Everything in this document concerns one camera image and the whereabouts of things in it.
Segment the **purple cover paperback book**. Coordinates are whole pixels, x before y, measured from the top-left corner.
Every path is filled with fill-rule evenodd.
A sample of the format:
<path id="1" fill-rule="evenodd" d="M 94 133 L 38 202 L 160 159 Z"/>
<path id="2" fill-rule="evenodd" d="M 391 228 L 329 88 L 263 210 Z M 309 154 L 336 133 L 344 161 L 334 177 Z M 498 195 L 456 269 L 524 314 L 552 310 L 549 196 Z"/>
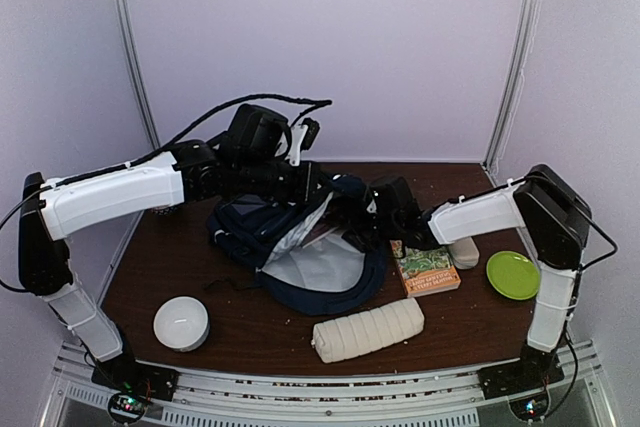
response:
<path id="1" fill-rule="evenodd" d="M 344 229 L 338 225 L 329 225 L 325 223 L 317 224 L 303 239 L 301 243 L 302 248 L 307 248 L 316 242 L 321 241 L 325 237 L 331 234 L 341 235 Z"/>

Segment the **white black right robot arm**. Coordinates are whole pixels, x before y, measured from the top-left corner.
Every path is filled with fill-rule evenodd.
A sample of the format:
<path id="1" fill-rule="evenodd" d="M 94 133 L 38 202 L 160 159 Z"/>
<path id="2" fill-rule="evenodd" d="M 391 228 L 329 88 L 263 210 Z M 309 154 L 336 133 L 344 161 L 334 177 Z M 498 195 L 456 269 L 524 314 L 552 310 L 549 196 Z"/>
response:
<path id="1" fill-rule="evenodd" d="M 390 240 L 433 250 L 476 235 L 527 230 L 541 280 L 512 377 L 530 389 L 550 373 L 575 309 L 590 219 L 588 204 L 553 169 L 539 164 L 522 178 L 429 210 L 420 208 L 404 178 L 379 179 L 350 206 L 346 238 L 362 251 Z"/>

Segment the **orange treehouse paperback book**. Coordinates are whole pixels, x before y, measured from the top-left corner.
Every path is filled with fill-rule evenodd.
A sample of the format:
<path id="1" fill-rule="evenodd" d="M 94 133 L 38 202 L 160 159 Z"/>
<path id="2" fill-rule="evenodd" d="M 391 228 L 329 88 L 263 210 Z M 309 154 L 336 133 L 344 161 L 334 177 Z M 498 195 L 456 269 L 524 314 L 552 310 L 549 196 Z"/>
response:
<path id="1" fill-rule="evenodd" d="M 390 242 L 398 275 L 408 298 L 456 290 L 461 279 L 445 247 L 419 250 Z"/>

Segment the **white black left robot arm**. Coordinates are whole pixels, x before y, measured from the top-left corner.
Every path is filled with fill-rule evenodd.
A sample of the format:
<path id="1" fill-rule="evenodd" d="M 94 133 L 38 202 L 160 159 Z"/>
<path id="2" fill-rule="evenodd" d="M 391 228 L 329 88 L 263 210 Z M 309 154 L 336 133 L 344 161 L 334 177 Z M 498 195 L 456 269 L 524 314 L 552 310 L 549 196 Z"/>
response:
<path id="1" fill-rule="evenodd" d="M 24 183 L 18 274 L 84 343 L 102 375 L 123 391 L 144 380 L 124 333 L 86 294 L 69 266 L 72 233 L 128 214 L 216 196 L 254 194 L 279 202 L 315 197 L 319 168 L 302 161 L 320 130 L 302 113 L 294 121 L 243 104 L 230 127 L 207 142 L 175 139 L 145 159 L 75 177 Z"/>

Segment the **navy blue student backpack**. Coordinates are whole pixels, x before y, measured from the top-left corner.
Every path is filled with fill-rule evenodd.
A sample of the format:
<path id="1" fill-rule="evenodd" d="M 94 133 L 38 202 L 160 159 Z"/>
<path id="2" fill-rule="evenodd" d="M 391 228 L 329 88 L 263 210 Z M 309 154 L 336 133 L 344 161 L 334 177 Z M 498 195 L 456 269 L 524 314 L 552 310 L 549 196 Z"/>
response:
<path id="1" fill-rule="evenodd" d="M 357 250 L 331 234 L 302 248 L 305 236 L 331 213 L 349 216 L 365 192 L 353 175 L 334 174 L 327 192 L 308 204 L 279 204 L 246 194 L 220 201 L 206 221 L 208 240 L 232 262 L 253 274 L 284 306 L 309 316 L 337 315 L 367 302 L 382 287 L 387 250 Z"/>

